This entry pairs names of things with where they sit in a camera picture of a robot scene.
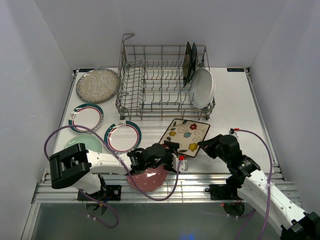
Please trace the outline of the cream floral square plate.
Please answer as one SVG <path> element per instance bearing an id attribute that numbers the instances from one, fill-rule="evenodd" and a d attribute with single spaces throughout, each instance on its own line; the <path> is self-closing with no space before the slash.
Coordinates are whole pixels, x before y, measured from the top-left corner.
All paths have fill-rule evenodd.
<path id="1" fill-rule="evenodd" d="M 178 153 L 195 158 L 200 150 L 198 142 L 202 142 L 209 129 L 210 124 L 193 120 L 175 118 L 165 130 L 159 143 L 169 147 L 167 142 L 179 144 Z"/>

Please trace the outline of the pink dotted scalloped plate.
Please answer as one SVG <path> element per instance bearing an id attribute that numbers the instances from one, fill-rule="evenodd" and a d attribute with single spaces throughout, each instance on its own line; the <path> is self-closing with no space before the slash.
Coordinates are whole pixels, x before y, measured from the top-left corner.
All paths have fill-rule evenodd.
<path id="1" fill-rule="evenodd" d="M 133 175 L 133 179 L 137 186 L 143 192 L 153 192 L 161 187 L 168 173 L 163 166 L 157 168 L 148 168 L 143 173 Z"/>

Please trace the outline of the white oval plate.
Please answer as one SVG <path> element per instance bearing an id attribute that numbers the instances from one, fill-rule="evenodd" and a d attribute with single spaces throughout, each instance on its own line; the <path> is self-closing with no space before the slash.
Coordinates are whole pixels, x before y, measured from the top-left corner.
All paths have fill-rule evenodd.
<path id="1" fill-rule="evenodd" d="M 198 109 L 206 107 L 214 98 L 215 82 L 209 70 L 198 68 L 194 73 L 189 90 L 190 102 Z"/>

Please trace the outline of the black floral square plate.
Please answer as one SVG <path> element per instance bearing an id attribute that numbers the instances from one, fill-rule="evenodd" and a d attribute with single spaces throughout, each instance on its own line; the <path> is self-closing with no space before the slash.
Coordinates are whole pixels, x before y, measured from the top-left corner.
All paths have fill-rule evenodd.
<path id="1" fill-rule="evenodd" d="M 182 64 L 182 72 L 183 72 L 183 86 L 185 87 L 189 82 L 191 71 L 192 71 L 192 48 L 189 42 L 186 44 L 186 50 L 184 55 L 184 60 Z"/>

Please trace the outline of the teal square plate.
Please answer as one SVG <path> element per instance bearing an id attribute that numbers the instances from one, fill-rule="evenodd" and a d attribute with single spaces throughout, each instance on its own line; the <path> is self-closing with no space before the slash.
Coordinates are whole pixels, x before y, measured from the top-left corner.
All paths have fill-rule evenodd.
<path id="1" fill-rule="evenodd" d="M 198 65 L 198 49 L 195 42 L 193 43 L 191 50 L 192 50 L 192 70 L 190 73 L 190 80 L 192 80 Z"/>

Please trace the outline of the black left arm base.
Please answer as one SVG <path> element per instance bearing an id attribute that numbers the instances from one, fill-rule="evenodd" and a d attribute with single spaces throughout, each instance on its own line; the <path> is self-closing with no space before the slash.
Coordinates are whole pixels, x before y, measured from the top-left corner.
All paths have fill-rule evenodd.
<path id="1" fill-rule="evenodd" d="M 102 175 L 97 175 L 100 181 L 100 189 L 92 194 L 86 192 L 91 198 L 101 201 L 101 202 L 108 202 L 108 201 L 120 201 L 121 194 L 122 194 L 122 186 L 121 185 L 109 185 L 106 184 Z"/>

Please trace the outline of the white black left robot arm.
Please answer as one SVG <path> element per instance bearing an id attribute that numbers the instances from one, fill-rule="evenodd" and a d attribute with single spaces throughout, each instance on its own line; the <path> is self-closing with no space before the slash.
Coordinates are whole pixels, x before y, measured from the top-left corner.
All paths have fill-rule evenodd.
<path id="1" fill-rule="evenodd" d="M 154 143 L 147 148 L 113 155 L 92 151 L 84 143 L 77 143 L 49 157 L 51 187 L 81 189 L 100 200 L 106 195 L 101 174 L 134 176 L 158 167 L 173 173 L 187 171 L 188 162 L 178 154 L 177 147 L 175 142 L 168 147 Z"/>

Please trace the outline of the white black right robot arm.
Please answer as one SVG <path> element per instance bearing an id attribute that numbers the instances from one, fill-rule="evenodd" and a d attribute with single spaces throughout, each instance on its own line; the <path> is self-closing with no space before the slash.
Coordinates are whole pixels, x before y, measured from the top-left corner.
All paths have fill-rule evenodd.
<path id="1" fill-rule="evenodd" d="M 282 193 L 250 157 L 242 153 L 234 135 L 217 135 L 198 146 L 211 158 L 226 163 L 231 176 L 226 180 L 226 194 L 248 202 L 265 217 L 282 240 L 318 240 L 320 217 L 306 212 Z"/>

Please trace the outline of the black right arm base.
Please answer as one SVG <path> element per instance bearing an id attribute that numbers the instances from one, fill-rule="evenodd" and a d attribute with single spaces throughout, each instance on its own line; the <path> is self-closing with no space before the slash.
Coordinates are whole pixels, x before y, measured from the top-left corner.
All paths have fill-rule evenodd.
<path id="1" fill-rule="evenodd" d="M 240 178 L 230 176 L 224 184 L 210 184 L 204 191 L 210 194 L 211 200 L 239 200 L 238 189 L 243 182 Z"/>

